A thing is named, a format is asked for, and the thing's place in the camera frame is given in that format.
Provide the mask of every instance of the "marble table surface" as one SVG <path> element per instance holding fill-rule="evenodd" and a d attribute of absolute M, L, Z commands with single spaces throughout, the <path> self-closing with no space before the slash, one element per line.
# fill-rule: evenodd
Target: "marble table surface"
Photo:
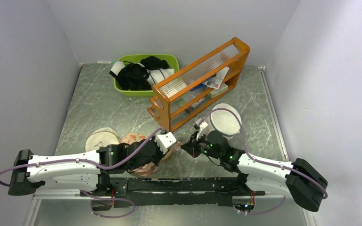
<path fill-rule="evenodd" d="M 87 138 L 95 130 L 110 127 L 117 131 L 120 138 L 130 132 L 149 135 L 158 128 L 156 121 L 149 115 L 150 106 L 147 97 L 125 97 L 113 86 L 113 77 L 109 75 L 112 64 L 84 64 L 68 108 L 67 117 L 55 151 L 55 155 L 82 153 Z M 201 112 L 202 117 L 218 103 L 228 103 L 241 115 L 246 127 L 246 142 L 249 152 L 273 160 L 286 161 L 287 156 L 279 142 L 272 112 L 269 108 L 266 90 L 257 67 L 246 67 L 242 71 L 237 86 L 213 105 Z M 194 132 L 190 120 L 174 132 L 181 143 L 185 143 Z M 236 148 L 242 149 L 244 136 L 237 134 L 230 141 Z M 213 165 L 205 156 L 193 159 L 182 149 L 164 161 L 159 170 L 151 177 L 231 177 L 222 167 Z M 125 173 L 114 177 L 134 177 Z"/>

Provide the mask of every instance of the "green laundry basket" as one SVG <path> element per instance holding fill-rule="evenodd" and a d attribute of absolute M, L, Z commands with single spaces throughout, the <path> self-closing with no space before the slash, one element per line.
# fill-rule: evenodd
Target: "green laundry basket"
<path fill-rule="evenodd" d="M 174 72 L 177 72 L 180 70 L 180 66 L 178 65 L 178 60 L 173 55 L 169 54 L 132 54 L 132 55 L 125 55 L 122 56 L 119 61 L 128 61 L 132 63 L 139 63 L 141 60 L 149 57 L 149 56 L 155 56 L 161 60 L 167 61 L 170 68 L 174 68 Z M 119 91 L 121 94 L 127 97 L 153 97 L 155 93 L 151 90 L 143 90 L 143 91 L 132 91 L 132 90 L 122 90 L 120 87 L 120 84 L 114 80 L 115 88 L 117 91 Z"/>

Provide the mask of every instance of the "round white lid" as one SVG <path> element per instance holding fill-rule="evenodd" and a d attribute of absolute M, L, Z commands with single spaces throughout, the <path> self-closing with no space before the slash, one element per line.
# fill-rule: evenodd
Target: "round white lid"
<path fill-rule="evenodd" d="M 235 108 L 233 108 L 231 105 L 221 103 L 221 104 L 214 106 L 213 110 L 217 109 L 217 108 L 226 108 L 226 109 L 231 110 L 234 114 L 236 114 L 239 121 L 241 122 L 241 116 L 239 115 L 237 110 L 235 110 Z M 211 113 L 210 122 L 213 125 L 213 128 L 215 130 L 217 130 L 217 131 L 221 132 L 222 134 L 224 134 L 225 136 L 229 136 L 229 137 L 237 134 L 239 132 L 239 130 L 241 129 L 241 127 L 239 126 L 239 123 L 238 123 L 237 119 L 234 117 L 234 115 L 232 115 L 230 112 L 225 111 L 225 110 L 218 110 L 218 111 Z"/>

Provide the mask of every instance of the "white bucket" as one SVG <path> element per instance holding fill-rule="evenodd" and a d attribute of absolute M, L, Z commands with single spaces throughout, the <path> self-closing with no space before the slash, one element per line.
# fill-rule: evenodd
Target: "white bucket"
<path fill-rule="evenodd" d="M 214 109 L 217 108 L 226 108 L 232 111 L 236 116 L 238 117 L 239 121 L 241 121 L 241 116 L 229 104 L 221 103 L 216 106 L 214 106 Z M 212 112 L 206 119 L 205 122 L 208 124 L 206 135 L 208 135 L 211 131 L 217 130 L 222 135 L 227 138 L 227 140 L 230 140 L 235 134 L 238 134 L 240 132 L 241 127 L 238 124 L 237 119 L 235 119 L 234 115 L 232 115 L 230 112 L 225 110 L 218 110 L 215 112 Z"/>

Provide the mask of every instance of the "white wall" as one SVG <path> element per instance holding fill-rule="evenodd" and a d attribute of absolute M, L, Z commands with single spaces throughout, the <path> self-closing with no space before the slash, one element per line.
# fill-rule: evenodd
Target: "white wall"
<path fill-rule="evenodd" d="M 0 170 L 21 149 L 53 154 L 79 70 L 46 2 L 0 1 Z M 0 226 L 22 225 L 31 197 L 7 192 L 0 185 Z"/>
<path fill-rule="evenodd" d="M 265 65 L 299 0 L 48 0 L 80 62 L 168 53 L 189 64 L 232 37 Z"/>
<path fill-rule="evenodd" d="M 302 0 L 265 74 L 291 159 L 329 182 L 317 224 L 362 225 L 362 0 Z"/>

